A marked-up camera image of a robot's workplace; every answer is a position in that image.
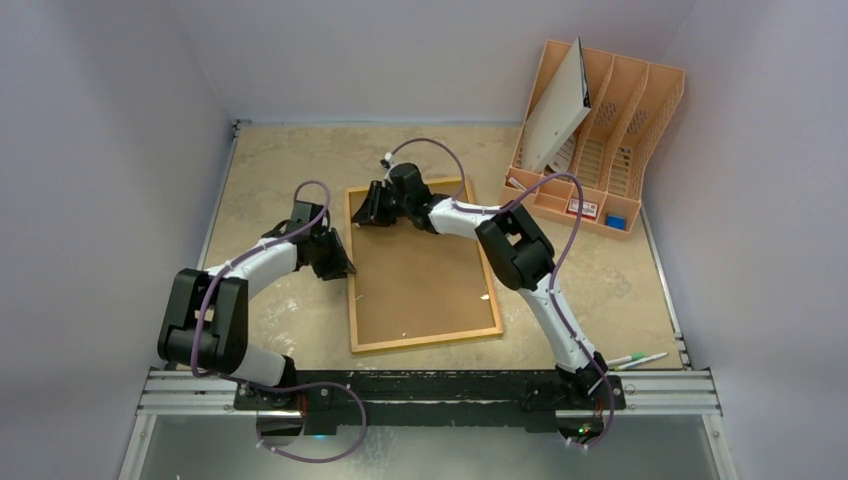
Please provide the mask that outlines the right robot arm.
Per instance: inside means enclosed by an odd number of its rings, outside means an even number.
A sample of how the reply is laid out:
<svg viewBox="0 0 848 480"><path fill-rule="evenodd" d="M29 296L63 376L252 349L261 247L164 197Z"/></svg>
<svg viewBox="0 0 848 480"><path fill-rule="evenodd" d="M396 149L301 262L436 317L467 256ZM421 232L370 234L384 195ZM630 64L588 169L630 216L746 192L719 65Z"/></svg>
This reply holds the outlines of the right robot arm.
<svg viewBox="0 0 848 480"><path fill-rule="evenodd" d="M373 181L362 205L351 215L360 226L387 227L404 217L431 234L476 240L496 278L527 303L545 334L560 375L564 399L584 407L604 386L612 389L609 369L581 330L558 280L561 261L531 214L516 199L504 206L482 206L434 193L413 163L400 163Z"/></svg>

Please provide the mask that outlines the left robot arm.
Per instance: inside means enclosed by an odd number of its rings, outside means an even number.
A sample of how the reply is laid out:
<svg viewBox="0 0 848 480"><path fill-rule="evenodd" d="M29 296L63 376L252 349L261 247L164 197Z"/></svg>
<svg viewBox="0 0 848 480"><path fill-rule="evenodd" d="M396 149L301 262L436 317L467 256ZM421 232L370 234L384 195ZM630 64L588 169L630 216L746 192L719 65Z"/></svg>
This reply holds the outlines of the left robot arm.
<svg viewBox="0 0 848 480"><path fill-rule="evenodd" d="M323 281L356 271L327 208L297 201L290 218L248 251L207 270L185 268L176 274L157 341L159 358L199 375L257 386L272 408L289 407L298 395L295 362L250 342L249 303L303 267Z"/></svg>

